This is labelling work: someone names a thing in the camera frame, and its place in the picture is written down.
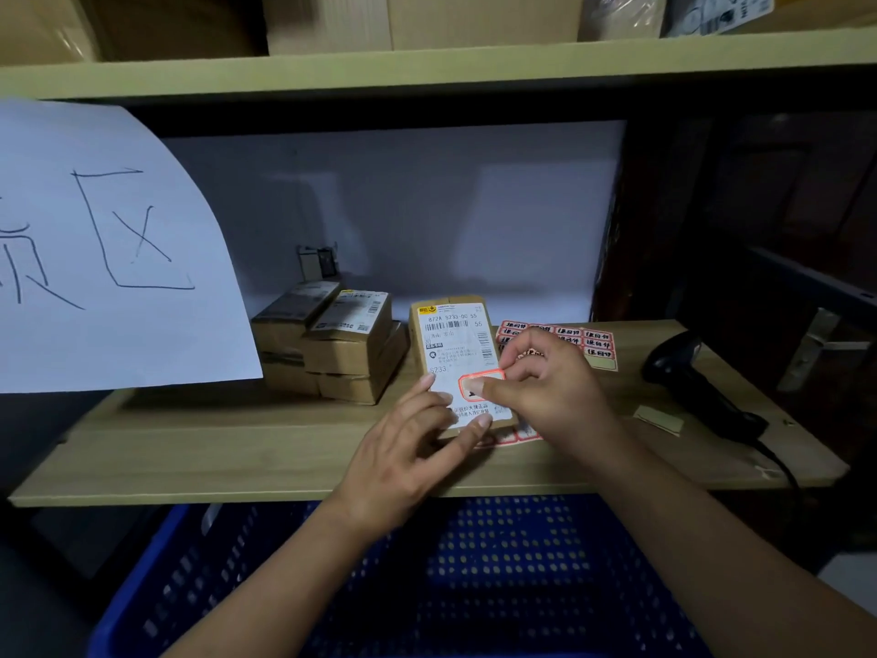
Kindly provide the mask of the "person's left forearm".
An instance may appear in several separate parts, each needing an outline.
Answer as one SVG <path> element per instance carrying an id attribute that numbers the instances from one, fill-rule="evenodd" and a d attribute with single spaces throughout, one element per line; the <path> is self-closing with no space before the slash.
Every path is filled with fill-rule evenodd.
<path id="1" fill-rule="evenodd" d="M 161 658 L 296 658 L 367 548 L 388 531 L 324 501 Z"/>

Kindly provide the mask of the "blue plastic basket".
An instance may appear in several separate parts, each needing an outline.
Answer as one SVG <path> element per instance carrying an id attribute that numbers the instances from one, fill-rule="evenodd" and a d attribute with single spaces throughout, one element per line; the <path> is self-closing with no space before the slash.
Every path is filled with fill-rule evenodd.
<path id="1" fill-rule="evenodd" d="M 89 658 L 157 658 L 318 502 L 175 506 Z M 437 498 L 354 566 L 303 658 L 712 658 L 595 495 Z"/>

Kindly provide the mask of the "small brown labelled box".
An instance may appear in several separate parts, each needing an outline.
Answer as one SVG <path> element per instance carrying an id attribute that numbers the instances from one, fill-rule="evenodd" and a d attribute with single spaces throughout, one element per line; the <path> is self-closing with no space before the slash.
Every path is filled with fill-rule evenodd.
<path id="1" fill-rule="evenodd" d="M 301 353 L 259 353 L 264 381 L 268 388 L 318 398 L 321 396 L 317 375 L 305 369 Z"/>
<path id="2" fill-rule="evenodd" d="M 370 375 L 391 325 L 389 293 L 339 291 L 302 336 L 304 370 L 320 375 Z"/>
<path id="3" fill-rule="evenodd" d="M 313 322 L 341 289 L 337 281 L 307 281 L 293 286 L 251 321 L 257 351 L 301 358 L 301 342 Z"/>
<path id="4" fill-rule="evenodd" d="M 402 365 L 410 349 L 407 326 L 394 321 L 377 361 L 367 375 L 317 374 L 317 386 L 323 398 L 348 403 L 376 405 Z"/>

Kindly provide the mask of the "person's right hand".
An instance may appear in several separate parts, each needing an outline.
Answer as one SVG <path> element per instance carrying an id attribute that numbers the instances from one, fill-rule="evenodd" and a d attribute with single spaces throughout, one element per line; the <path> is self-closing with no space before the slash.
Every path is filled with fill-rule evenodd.
<path id="1" fill-rule="evenodd" d="M 532 379 L 528 416 L 542 438 L 589 467 L 619 453 L 625 433 L 580 349 L 553 333 L 526 329 L 500 357 L 506 379 Z"/>

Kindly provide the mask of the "plastic-wrapped parcel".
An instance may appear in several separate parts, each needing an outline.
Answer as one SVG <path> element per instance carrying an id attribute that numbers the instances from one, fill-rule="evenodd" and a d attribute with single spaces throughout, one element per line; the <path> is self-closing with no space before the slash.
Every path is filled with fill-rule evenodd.
<path id="1" fill-rule="evenodd" d="M 660 38 L 667 0 L 583 0 L 579 42 Z"/>

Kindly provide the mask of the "person's left hand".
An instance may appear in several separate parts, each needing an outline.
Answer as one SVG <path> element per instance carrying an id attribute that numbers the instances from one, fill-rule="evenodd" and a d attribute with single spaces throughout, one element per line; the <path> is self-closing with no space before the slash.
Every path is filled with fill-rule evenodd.
<path id="1" fill-rule="evenodd" d="M 441 435 L 457 418 L 452 397 L 433 392 L 433 382 L 434 375 L 422 376 L 367 431 L 341 482 L 319 506 L 328 535 L 367 546 L 399 527 L 450 476 L 439 477 L 439 450 L 448 441 Z"/>

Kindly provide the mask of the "white paper sign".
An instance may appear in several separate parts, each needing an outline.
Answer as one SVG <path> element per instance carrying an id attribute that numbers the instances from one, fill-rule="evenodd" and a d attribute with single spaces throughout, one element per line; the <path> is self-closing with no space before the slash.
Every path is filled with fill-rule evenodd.
<path id="1" fill-rule="evenodd" d="M 223 233 L 126 109 L 0 99 L 0 394 L 256 379 Z"/>

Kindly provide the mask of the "wooden shelf unit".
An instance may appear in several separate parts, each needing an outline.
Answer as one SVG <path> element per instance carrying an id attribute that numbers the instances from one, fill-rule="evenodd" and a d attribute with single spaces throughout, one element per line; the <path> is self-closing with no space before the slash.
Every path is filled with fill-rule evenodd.
<path id="1" fill-rule="evenodd" d="M 877 109 L 877 27 L 399 53 L 0 67 L 0 96 L 114 102 L 160 135 Z M 118 390 L 12 491 L 19 508 L 317 499 L 379 406 L 251 382 Z"/>

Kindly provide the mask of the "red-bordered sticker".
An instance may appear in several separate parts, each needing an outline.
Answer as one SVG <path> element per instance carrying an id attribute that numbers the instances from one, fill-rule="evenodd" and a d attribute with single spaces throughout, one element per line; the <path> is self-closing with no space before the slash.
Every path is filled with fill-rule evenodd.
<path id="1" fill-rule="evenodd" d="M 464 400 L 470 403 L 485 401 L 480 393 L 475 393 L 469 388 L 470 382 L 476 379 L 483 378 L 495 378 L 499 380 L 505 380 L 506 375 L 504 373 L 504 370 L 500 368 L 495 368 L 460 376 L 458 379 L 458 386 L 460 390 L 460 395 L 463 397 Z"/>

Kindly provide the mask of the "wall socket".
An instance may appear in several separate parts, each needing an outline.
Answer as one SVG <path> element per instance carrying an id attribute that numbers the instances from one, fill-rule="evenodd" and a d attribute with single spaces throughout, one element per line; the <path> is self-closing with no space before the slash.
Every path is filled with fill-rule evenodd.
<path id="1" fill-rule="evenodd" d="M 323 246 L 300 244 L 296 247 L 296 254 L 302 281 L 340 281 L 342 274 L 336 243 Z"/>

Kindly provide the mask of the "brown cardboard carton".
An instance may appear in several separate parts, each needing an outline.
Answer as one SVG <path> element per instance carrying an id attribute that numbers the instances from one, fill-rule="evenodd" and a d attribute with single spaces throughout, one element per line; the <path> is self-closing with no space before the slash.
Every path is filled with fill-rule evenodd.
<path id="1" fill-rule="evenodd" d="M 98 62 L 80 0 L 0 0 L 0 66 Z"/>
<path id="2" fill-rule="evenodd" d="M 261 0 L 269 53 L 576 42 L 583 0 Z"/>

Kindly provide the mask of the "brown parcel with white label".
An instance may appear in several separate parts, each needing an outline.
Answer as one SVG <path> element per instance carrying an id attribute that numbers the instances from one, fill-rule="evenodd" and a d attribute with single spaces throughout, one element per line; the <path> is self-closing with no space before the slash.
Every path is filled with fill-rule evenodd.
<path id="1" fill-rule="evenodd" d="M 492 416 L 491 429 L 517 427 L 518 415 L 489 401 L 467 402 L 460 395 L 462 375 L 500 368 L 499 353 L 485 301 L 476 296 L 444 297 L 411 304 L 412 352 L 421 371 L 434 375 L 432 391 L 450 395 L 450 409 L 461 429 L 481 413 Z"/>

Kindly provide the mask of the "black barcode scanner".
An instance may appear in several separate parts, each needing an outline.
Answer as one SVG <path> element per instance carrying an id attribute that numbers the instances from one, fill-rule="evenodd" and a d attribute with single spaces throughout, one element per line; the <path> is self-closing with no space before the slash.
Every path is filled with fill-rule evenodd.
<path id="1" fill-rule="evenodd" d="M 694 368 L 702 345 L 693 331 L 684 331 L 662 342 L 645 359 L 645 382 L 664 387 L 674 400 L 723 440 L 752 448 L 769 426 L 767 420 L 742 411 Z"/>

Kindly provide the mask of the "person's right forearm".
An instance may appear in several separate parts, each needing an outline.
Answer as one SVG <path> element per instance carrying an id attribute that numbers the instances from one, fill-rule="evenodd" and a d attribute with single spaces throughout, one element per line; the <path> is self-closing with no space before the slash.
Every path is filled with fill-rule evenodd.
<path id="1" fill-rule="evenodd" d="M 589 475 L 715 658 L 877 658 L 877 618 L 625 431 Z"/>

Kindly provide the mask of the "sheet of red stickers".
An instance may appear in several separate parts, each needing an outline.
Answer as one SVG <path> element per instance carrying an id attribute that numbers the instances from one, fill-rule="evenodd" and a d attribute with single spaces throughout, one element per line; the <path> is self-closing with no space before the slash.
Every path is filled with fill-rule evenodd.
<path id="1" fill-rule="evenodd" d="M 618 356 L 613 334 L 593 328 L 563 324 L 537 324 L 504 320 L 495 330 L 495 342 L 501 353 L 509 342 L 526 329 L 538 328 L 553 333 L 559 339 L 572 343 L 582 352 L 588 364 L 602 371 L 618 371 Z M 542 436 L 520 419 L 517 427 L 503 428 L 485 435 L 477 445 L 478 450 L 495 449 L 542 440 Z"/>

